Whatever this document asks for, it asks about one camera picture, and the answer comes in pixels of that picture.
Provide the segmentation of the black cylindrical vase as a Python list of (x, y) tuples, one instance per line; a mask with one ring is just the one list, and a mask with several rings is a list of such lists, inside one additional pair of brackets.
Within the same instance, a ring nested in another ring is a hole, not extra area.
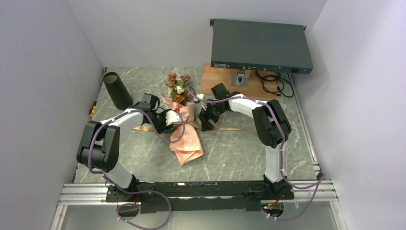
[(103, 77), (103, 83), (114, 104), (119, 110), (125, 110), (133, 104), (133, 99), (116, 72), (108, 72)]

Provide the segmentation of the dark grey network switch box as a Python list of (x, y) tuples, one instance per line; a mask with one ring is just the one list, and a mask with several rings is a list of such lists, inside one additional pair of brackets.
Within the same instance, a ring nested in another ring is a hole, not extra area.
[(304, 25), (211, 19), (211, 67), (310, 74)]

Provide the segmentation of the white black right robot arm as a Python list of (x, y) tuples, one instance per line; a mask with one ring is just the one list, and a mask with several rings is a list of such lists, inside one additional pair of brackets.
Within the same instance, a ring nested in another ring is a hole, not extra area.
[(266, 152), (264, 194), (270, 199), (277, 198), (288, 186), (282, 175), (283, 145), (292, 131), (280, 103), (277, 100), (256, 100), (239, 92), (230, 93), (222, 83), (212, 88), (215, 100), (198, 97), (191, 87), (188, 90), (194, 100), (202, 103), (198, 115), (202, 131), (213, 130), (219, 116), (227, 111), (241, 113), (254, 120), (256, 133)]

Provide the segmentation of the wooden board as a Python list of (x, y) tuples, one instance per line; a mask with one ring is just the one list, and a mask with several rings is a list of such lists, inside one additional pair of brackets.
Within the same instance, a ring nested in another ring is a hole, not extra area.
[(200, 93), (212, 95), (211, 89), (222, 83), (226, 89), (230, 92), (240, 92), (245, 96), (261, 99), (261, 100), (272, 100), (278, 99), (277, 95), (272, 93), (267, 93), (263, 90), (261, 80), (256, 75), (255, 71), (250, 73), (250, 76), (245, 79), (243, 82), (247, 83), (247, 86), (237, 86), (236, 80), (232, 78), (233, 75), (237, 74), (236, 69), (224, 69), (224, 68), (214, 68), (210, 65), (204, 65), (202, 83)]

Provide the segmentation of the metal stand bracket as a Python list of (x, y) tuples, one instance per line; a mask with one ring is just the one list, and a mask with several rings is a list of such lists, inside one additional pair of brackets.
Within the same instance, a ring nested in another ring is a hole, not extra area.
[(248, 87), (248, 79), (251, 70), (238, 70), (237, 73), (231, 74), (231, 86)]

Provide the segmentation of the black mounting base plate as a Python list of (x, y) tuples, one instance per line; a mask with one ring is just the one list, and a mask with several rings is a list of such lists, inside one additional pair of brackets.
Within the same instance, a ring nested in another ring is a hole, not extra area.
[(140, 204), (142, 214), (167, 211), (243, 209), (259, 211), (270, 201), (293, 200), (291, 186), (285, 182), (254, 181), (218, 182), (140, 182), (136, 194), (126, 194), (108, 186), (107, 203)]

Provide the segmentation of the brown ribbon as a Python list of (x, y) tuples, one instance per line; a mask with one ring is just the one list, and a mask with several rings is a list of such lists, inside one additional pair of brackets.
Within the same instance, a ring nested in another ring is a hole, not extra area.
[[(202, 125), (200, 123), (190, 122), (190, 125), (192, 125), (196, 129), (202, 130)], [(154, 132), (154, 128), (152, 126), (136, 126), (133, 128), (133, 130)], [(249, 131), (251, 133), (256, 133), (256, 131), (251, 130), (251, 129), (229, 127), (229, 126), (215, 126), (213, 129), (211, 129), (211, 131)]]

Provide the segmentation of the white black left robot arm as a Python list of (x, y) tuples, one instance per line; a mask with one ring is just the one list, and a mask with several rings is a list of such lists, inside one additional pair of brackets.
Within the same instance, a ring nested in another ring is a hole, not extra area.
[(87, 166), (90, 173), (101, 175), (119, 190), (125, 201), (132, 201), (138, 193), (138, 179), (119, 163), (122, 134), (134, 127), (149, 124), (157, 135), (169, 131), (174, 124), (184, 124), (179, 111), (164, 109), (158, 112), (158, 97), (145, 93), (142, 100), (127, 107), (122, 113), (101, 121), (89, 121), (84, 128), (76, 159)]

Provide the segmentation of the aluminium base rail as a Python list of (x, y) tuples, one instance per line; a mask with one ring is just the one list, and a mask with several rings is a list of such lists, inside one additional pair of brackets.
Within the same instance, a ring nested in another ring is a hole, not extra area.
[[(304, 187), (309, 186), (310, 184), (316, 183), (316, 181), (293, 181), (296, 186)], [(107, 198), (107, 195), (111, 195), (111, 192), (108, 192), (107, 185), (109, 183), (98, 183), (98, 184), (64, 184), (62, 191), (59, 196), (57, 205), (56, 214), (52, 223), (51, 230), (61, 230), (62, 223), (65, 218), (65, 213), (68, 206), (94, 206), (94, 205), (113, 205), (118, 206), (125, 203), (134, 203), (133, 201), (125, 202), (122, 201), (121, 197), (114, 198), (115, 201)], [(296, 207), (299, 207), (299, 202), (307, 202), (310, 200), (315, 187), (307, 189), (296, 189), (293, 188), (293, 200), (285, 200), (287, 202), (294, 202)], [(207, 199), (231, 199), (232, 196), (180, 196), (180, 197), (169, 197), (169, 198), (178, 198), (180, 200), (190, 200), (192, 198), (207, 198)], [(344, 215), (339, 204), (338, 195), (336, 193), (334, 184), (331, 180), (324, 180), (319, 184), (318, 190), (315, 193), (313, 202), (329, 202), (329, 205), (332, 209), (333, 217), (335, 224), (338, 230), (348, 230)]]

